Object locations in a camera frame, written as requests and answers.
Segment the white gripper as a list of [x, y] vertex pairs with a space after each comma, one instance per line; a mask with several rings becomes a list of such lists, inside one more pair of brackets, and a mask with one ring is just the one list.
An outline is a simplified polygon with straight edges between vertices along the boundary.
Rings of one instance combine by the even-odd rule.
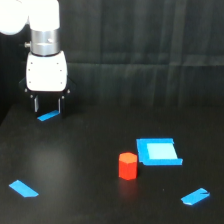
[[62, 96], [58, 99], [58, 111], [65, 117], [65, 96], [75, 89], [75, 83], [68, 78], [65, 54], [60, 51], [53, 56], [41, 57], [28, 54], [25, 77], [19, 82], [25, 93], [30, 93], [31, 106], [35, 113], [39, 110], [38, 95], [32, 93], [52, 92]]

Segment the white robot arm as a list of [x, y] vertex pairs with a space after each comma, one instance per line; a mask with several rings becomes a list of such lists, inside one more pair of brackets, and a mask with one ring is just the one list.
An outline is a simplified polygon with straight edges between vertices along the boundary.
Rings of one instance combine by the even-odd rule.
[[45, 121], [64, 112], [65, 97], [75, 83], [68, 78], [67, 62], [60, 49], [60, 12], [58, 0], [0, 0], [0, 33], [15, 35], [28, 25], [31, 40], [26, 75], [19, 82], [32, 100], [34, 113], [39, 111], [39, 93], [58, 93], [58, 109], [38, 117]]

